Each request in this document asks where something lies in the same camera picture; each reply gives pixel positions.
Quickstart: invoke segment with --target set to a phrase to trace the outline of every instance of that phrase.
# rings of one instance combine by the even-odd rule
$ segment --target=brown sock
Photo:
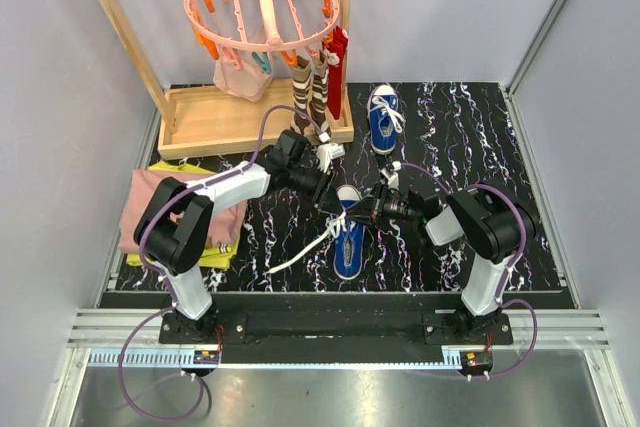
[[[311,117],[315,120],[323,132],[331,135],[329,121],[327,120],[327,100],[329,98],[329,69],[327,56],[320,50],[317,57],[313,57],[315,72],[313,74],[313,89],[311,92]]]
[[[291,66],[291,77],[293,78],[293,105],[296,109],[308,114],[307,101],[311,91],[311,62],[298,56],[298,66]],[[304,117],[294,115],[291,120],[291,130],[298,134],[304,134],[304,129],[310,123]]]

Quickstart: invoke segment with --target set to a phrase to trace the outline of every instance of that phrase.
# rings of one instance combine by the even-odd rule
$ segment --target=sneaker
[[[376,154],[390,154],[396,146],[396,134],[402,132],[404,117],[398,113],[398,94],[387,84],[371,92],[367,102],[371,126],[371,147]]]
[[[345,209],[361,199],[360,193],[351,185],[339,187],[338,198]],[[347,220],[346,231],[341,231],[336,239],[336,255],[333,258],[333,268],[342,280],[352,280],[360,274],[363,240],[364,225]]]

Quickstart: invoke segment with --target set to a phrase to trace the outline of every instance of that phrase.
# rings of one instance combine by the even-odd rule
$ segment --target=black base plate
[[[507,314],[499,314],[496,323],[482,334],[465,339],[456,335],[450,324],[451,314],[424,314],[422,322],[427,345],[486,345],[487,333],[491,333],[493,345],[513,345],[511,324]]]
[[[216,327],[222,326],[224,329],[225,345],[244,343],[247,331],[245,312],[223,312],[215,318],[215,322]],[[198,332],[189,329],[177,314],[169,313],[162,318],[158,342],[161,344],[216,344],[218,339],[215,332],[209,338],[202,338]]]

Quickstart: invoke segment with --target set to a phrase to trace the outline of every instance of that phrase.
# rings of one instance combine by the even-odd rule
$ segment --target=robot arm
[[[246,168],[247,162],[235,167],[242,169],[238,175],[228,177],[228,172],[224,172],[187,184],[170,177],[159,184],[136,227],[134,239],[137,243],[151,219],[167,202],[188,187],[207,185],[173,206],[149,233],[146,244],[147,256],[166,272],[178,299],[176,308],[184,317],[198,321],[214,310],[198,265],[213,216],[243,200],[259,198],[282,188],[290,188],[310,199],[321,212],[334,215],[343,212],[333,186],[335,174],[301,165],[309,146],[304,136],[285,131],[276,145],[262,150],[249,168]],[[222,180],[212,182],[223,175]],[[180,220],[174,220],[171,214],[181,215]]]
[[[396,180],[388,174],[385,177]],[[524,224],[526,241],[534,239],[538,218],[498,183],[487,181],[484,185],[497,190],[515,206]],[[466,236],[475,256],[469,282],[462,291],[463,307],[456,312],[455,327],[462,336],[482,328],[499,311],[507,264],[516,255],[521,237],[518,220],[503,197],[483,190],[482,184],[478,187],[447,195],[443,208],[435,195],[424,199],[409,191],[405,197],[385,181],[347,209],[347,219],[366,225],[379,225],[384,219],[413,222],[427,246],[445,245]]]

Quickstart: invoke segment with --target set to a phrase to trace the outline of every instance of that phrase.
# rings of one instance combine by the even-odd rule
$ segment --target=pink cloth
[[[158,184],[167,178],[174,177],[180,182],[200,180],[210,174],[192,174],[188,172],[164,172],[160,170],[134,170],[131,180],[129,199],[120,218],[120,244],[118,248],[125,254],[137,254],[138,244],[133,241],[135,231],[144,210],[147,208]],[[240,236],[247,202],[240,202],[220,212],[209,224],[208,246],[219,244],[235,244]]]

